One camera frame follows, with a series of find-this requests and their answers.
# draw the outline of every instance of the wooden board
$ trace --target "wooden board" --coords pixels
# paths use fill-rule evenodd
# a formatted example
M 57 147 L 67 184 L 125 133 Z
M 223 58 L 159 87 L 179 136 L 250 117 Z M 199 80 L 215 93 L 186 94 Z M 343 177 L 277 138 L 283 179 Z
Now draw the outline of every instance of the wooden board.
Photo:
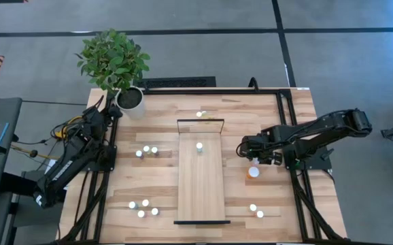
M 220 134 L 180 133 L 179 150 L 177 221 L 225 221 Z
M 105 93 L 92 89 L 88 105 Z M 316 118 L 311 93 L 292 88 L 298 123 Z M 236 156 L 235 149 L 244 135 L 278 125 L 277 101 L 272 95 L 149 95 L 146 117 L 119 121 L 116 168 L 110 175 L 101 243 L 131 242 L 298 242 L 301 240 L 292 185 L 284 166 L 258 167 L 260 176 L 247 180 L 247 159 Z M 286 119 L 290 122 L 287 104 Z M 196 118 L 207 111 L 213 118 L 225 119 L 221 134 L 224 174 L 225 215 L 229 225 L 174 225 L 177 216 L 178 140 L 177 119 Z M 135 151 L 144 145 L 157 146 L 160 156 L 139 160 Z M 332 180 L 322 171 L 309 171 L 316 208 L 332 228 L 346 236 L 337 194 Z M 61 216 L 64 236 L 73 226 L 84 174 L 69 183 Z M 86 185 L 81 212 L 88 194 Z M 149 199 L 160 210 L 157 217 L 137 218 L 127 208 L 130 201 Z M 257 219 L 248 211 L 254 203 L 265 214 Z M 313 237 L 309 213 L 304 206 L 309 236 Z M 91 219 L 91 238 L 95 218 Z

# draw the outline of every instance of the yellow cable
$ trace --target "yellow cable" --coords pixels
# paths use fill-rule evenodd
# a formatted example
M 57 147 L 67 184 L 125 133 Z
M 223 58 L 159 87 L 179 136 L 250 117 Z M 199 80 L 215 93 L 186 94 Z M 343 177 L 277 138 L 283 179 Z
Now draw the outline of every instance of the yellow cable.
M 18 150 L 18 151 L 27 153 L 27 154 L 29 154 L 29 155 L 32 153 L 30 150 L 23 149 L 23 148 L 21 148 L 21 147 L 15 146 L 15 145 L 13 145 L 13 144 L 11 144 L 11 148 L 14 149 L 14 150 Z M 48 155 L 44 155 L 44 154 L 37 154 L 37 157 L 42 157 L 42 158 L 44 158 L 44 159 L 59 160 L 58 157 L 52 157 L 52 156 L 48 156 Z
M 71 123 L 74 122 L 75 120 L 81 119 L 81 118 L 82 118 L 82 116 L 75 116 L 75 117 L 73 117 L 70 121 L 68 121 L 68 124 L 71 124 Z M 62 127 L 61 130 L 59 130 L 59 131 L 57 131 L 56 133 L 54 133 L 55 136 L 56 136 L 57 138 L 63 139 L 63 138 L 65 137 L 65 135 L 67 134 L 67 131 L 68 131 L 67 127 L 68 127 L 68 126 Z

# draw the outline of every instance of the white flower pot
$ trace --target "white flower pot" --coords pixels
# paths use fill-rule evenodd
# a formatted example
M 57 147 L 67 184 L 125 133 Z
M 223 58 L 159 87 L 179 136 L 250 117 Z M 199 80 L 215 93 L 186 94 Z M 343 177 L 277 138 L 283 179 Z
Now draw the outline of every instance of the white flower pot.
M 122 112 L 124 112 L 125 114 L 127 114 L 127 116 L 129 116 L 129 118 L 131 118 L 131 119 L 143 118 L 143 116 L 145 115 L 145 101 L 143 99 L 143 93 L 142 93 L 142 91 L 138 87 L 132 86 L 131 88 L 135 88 L 135 89 L 137 89 L 141 93 L 142 99 L 139 102 L 139 104 L 137 104 L 135 107 L 130 108 L 130 109 L 122 108 L 118 104 L 118 97 L 121 94 L 121 90 L 115 96 L 115 103 L 121 109 Z

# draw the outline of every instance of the wooden ramp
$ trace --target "wooden ramp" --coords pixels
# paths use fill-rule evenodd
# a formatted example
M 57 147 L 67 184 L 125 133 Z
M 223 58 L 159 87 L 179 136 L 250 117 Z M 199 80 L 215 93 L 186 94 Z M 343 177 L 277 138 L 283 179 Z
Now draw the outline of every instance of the wooden ramp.
M 203 151 L 197 152 L 197 143 Z M 225 224 L 219 133 L 180 133 L 178 215 L 174 224 Z

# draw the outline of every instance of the green leaves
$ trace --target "green leaves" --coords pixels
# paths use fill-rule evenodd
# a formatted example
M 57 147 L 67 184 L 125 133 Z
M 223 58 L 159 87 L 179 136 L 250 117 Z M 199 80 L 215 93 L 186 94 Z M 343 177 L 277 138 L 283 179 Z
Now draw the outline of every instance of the green leaves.
M 150 55 L 141 52 L 141 46 L 128 39 L 125 33 L 110 29 L 92 39 L 84 39 L 84 49 L 75 54 L 80 60 L 81 75 L 90 76 L 89 83 L 103 90 L 126 90 L 134 80 L 142 79 L 142 72 L 150 68 L 145 61 Z
M 123 58 L 122 57 L 115 57 L 113 58 L 110 63 L 114 64 L 114 65 L 119 65 L 122 63 Z
M 95 82 L 97 82 L 98 81 L 98 78 L 91 78 L 90 80 L 89 80 L 89 83 L 95 83 Z
M 141 59 L 144 59 L 144 60 L 146 60 L 146 61 L 148 61 L 148 60 L 151 59 L 150 55 L 148 55 L 148 54 L 146 54 L 146 53 L 141 53 L 141 54 L 139 55 L 139 57 L 141 57 Z
M 129 69 L 127 69 L 127 68 L 118 68 L 116 71 L 115 71 L 115 74 L 123 74 L 124 72 L 129 72 L 130 70 Z
M 147 65 L 141 65 L 141 69 L 143 69 L 144 71 L 150 70 L 150 68 Z

